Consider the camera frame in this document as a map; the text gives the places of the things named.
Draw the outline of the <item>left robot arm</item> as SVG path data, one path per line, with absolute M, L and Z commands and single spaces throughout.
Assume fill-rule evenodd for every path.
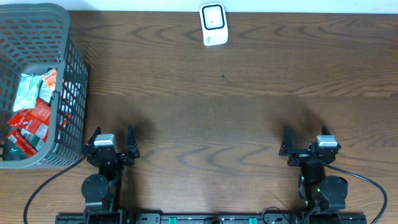
M 84 223 L 134 223 L 134 216 L 119 205 L 123 170 L 140 157 L 132 127 L 126 134 L 126 152 L 118 152 L 113 134 L 102 134 L 96 128 L 83 147 L 87 161 L 98 169 L 81 185 L 85 198 Z

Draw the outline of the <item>large red snack bag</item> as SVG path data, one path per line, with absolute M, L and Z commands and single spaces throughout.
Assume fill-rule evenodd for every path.
M 45 142 L 49 134 L 50 115 L 51 107 L 38 98 L 35 108 L 20 110 L 7 123 L 13 128 L 25 129 Z

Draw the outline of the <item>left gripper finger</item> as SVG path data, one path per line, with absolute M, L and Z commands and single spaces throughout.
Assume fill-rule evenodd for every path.
M 136 140 L 133 135 L 132 126 L 128 126 L 128 128 L 127 128 L 126 148 L 130 152 L 137 151 L 137 143 L 136 143 Z
M 88 140 L 88 145 L 89 146 L 93 146 L 95 144 L 95 139 L 96 139 L 97 135 L 99 135 L 99 134 L 101 134 L 101 128 L 98 126 L 95 129 L 93 135 Z

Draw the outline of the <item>light green snack packet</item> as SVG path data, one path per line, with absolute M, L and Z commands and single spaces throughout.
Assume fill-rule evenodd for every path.
M 41 83 L 42 77 L 40 75 L 21 74 L 13 112 L 36 107 Z

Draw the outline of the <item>small orange snack packet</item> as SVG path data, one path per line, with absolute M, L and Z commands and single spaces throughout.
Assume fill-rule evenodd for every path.
M 39 90 L 39 98 L 46 103 L 50 103 L 52 94 L 55 91 L 57 81 L 57 70 L 51 69 L 42 75 L 42 84 Z

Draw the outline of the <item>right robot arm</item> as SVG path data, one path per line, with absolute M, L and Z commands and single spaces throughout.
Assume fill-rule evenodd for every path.
M 326 126 L 305 149 L 295 147 L 293 135 L 288 127 L 279 156 L 287 158 L 287 164 L 300 168 L 298 191 L 307 208 L 297 214 L 295 223 L 341 223 L 340 211 L 346 207 L 347 181 L 335 175 L 326 175 L 325 167 L 336 159 L 340 144 Z

